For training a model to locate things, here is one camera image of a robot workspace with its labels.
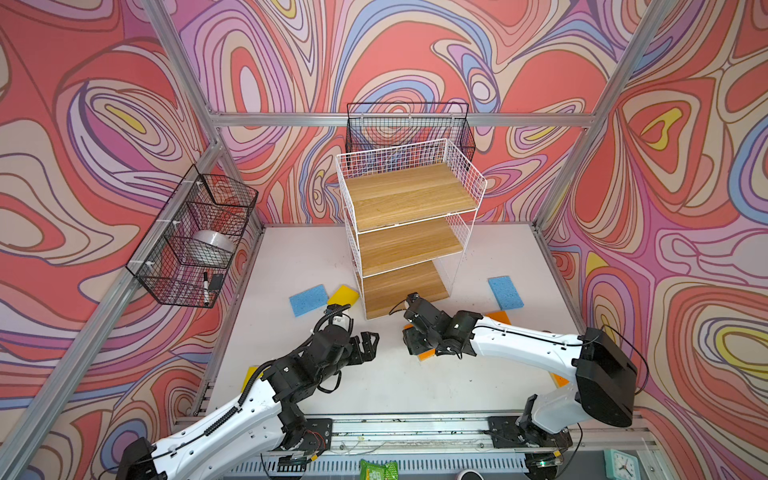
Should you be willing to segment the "orange sponge with pale back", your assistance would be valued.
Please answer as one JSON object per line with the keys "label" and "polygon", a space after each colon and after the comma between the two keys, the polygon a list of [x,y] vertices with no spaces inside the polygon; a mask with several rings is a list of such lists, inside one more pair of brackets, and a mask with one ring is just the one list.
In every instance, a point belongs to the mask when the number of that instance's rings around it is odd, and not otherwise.
{"label": "orange sponge with pale back", "polygon": [[435,355],[435,349],[429,343],[427,335],[417,330],[412,324],[406,325],[402,334],[410,355],[418,357],[420,361]]}

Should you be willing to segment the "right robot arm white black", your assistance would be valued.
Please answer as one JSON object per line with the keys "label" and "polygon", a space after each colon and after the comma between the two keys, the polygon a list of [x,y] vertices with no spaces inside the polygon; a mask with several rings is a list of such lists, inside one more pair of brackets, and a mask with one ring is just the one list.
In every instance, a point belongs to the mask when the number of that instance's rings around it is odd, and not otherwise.
{"label": "right robot arm white black", "polygon": [[403,341],[413,356],[495,357],[555,374],[567,384],[532,394],[507,435],[514,446],[544,447],[567,429],[593,419],[628,428],[633,423],[638,368],[604,331],[589,327],[582,335],[555,334],[515,327],[476,312],[455,315],[438,309],[417,293],[404,300],[409,326]]}

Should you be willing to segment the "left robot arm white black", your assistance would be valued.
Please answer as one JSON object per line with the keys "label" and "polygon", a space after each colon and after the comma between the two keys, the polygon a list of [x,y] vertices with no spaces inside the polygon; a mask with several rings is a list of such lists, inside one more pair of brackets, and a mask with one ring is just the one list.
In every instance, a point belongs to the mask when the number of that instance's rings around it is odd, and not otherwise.
{"label": "left robot arm white black", "polygon": [[346,366],[375,359],[379,335],[355,333],[347,306],[333,304],[311,335],[289,353],[258,366],[241,393],[178,433],[141,437],[122,453],[119,479],[218,479],[264,453],[310,462],[331,445],[333,422],[309,420],[300,402],[339,381]]}

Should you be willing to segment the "yellow sponge near shelf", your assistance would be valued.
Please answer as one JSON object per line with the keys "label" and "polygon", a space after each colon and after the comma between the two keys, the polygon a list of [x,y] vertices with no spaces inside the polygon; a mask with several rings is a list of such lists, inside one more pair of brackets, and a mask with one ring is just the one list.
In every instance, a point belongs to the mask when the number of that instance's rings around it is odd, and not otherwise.
{"label": "yellow sponge near shelf", "polygon": [[347,286],[347,285],[341,285],[328,299],[327,306],[331,307],[333,305],[355,305],[357,301],[360,299],[360,293]]}

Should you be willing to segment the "blue sponge left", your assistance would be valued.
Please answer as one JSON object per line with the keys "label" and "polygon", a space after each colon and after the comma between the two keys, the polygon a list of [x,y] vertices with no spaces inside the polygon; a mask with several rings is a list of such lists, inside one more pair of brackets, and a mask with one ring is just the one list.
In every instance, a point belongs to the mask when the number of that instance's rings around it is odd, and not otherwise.
{"label": "blue sponge left", "polygon": [[295,317],[301,317],[327,305],[329,297],[324,285],[317,285],[289,297],[291,310]]}

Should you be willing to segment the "blue sponge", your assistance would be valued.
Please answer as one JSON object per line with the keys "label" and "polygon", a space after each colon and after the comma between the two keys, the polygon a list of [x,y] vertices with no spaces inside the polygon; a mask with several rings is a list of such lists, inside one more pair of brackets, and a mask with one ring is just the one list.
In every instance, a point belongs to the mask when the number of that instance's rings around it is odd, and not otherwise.
{"label": "blue sponge", "polygon": [[324,285],[317,285],[289,297],[291,310],[295,317],[301,317],[327,305],[329,297]]}
{"label": "blue sponge", "polygon": [[509,276],[489,278],[488,284],[500,310],[514,310],[524,307],[524,302]]}

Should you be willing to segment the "blue sponge right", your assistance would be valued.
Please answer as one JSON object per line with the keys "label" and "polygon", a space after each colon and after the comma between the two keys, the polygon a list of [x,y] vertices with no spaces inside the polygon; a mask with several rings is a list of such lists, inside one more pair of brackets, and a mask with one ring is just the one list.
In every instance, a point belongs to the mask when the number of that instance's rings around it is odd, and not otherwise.
{"label": "blue sponge right", "polygon": [[488,284],[500,310],[514,310],[524,307],[524,302],[509,276],[489,278]]}

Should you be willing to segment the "yellow sponge front left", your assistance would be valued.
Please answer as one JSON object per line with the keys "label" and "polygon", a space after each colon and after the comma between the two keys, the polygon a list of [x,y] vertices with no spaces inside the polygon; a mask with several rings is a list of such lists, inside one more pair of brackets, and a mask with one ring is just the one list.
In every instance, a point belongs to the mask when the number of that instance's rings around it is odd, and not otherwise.
{"label": "yellow sponge front left", "polygon": [[253,374],[258,370],[258,366],[250,366],[242,382],[241,392],[244,392]]}

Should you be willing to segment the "green snack packet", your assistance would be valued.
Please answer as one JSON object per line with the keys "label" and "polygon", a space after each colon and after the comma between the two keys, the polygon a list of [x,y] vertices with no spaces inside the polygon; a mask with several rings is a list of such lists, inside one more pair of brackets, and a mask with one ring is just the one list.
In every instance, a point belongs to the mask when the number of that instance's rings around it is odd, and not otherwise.
{"label": "green snack packet", "polygon": [[360,480],[398,480],[399,471],[396,462],[375,463],[366,460],[359,462]]}

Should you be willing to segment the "teal alarm clock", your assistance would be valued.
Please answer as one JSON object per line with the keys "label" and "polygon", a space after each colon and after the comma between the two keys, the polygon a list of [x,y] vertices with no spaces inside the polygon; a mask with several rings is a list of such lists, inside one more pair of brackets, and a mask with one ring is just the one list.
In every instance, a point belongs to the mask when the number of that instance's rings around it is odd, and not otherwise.
{"label": "teal alarm clock", "polygon": [[640,480],[639,459],[623,451],[608,449],[603,451],[605,476],[610,480]]}

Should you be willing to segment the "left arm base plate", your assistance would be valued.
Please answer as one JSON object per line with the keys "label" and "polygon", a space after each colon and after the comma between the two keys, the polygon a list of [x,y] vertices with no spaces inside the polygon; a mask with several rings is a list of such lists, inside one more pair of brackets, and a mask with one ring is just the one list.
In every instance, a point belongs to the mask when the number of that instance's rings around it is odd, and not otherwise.
{"label": "left arm base plate", "polygon": [[282,428],[283,438],[273,452],[298,451],[305,455],[325,452],[331,447],[333,420],[309,418]]}

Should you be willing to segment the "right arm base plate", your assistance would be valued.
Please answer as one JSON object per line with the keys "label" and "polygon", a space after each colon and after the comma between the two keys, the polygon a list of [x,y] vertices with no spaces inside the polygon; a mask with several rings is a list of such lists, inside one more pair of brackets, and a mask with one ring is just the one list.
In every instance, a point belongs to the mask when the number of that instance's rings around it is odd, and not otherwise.
{"label": "right arm base plate", "polygon": [[551,434],[532,423],[517,424],[517,416],[490,416],[485,434],[491,437],[494,448],[555,448],[567,450],[573,446],[568,429]]}

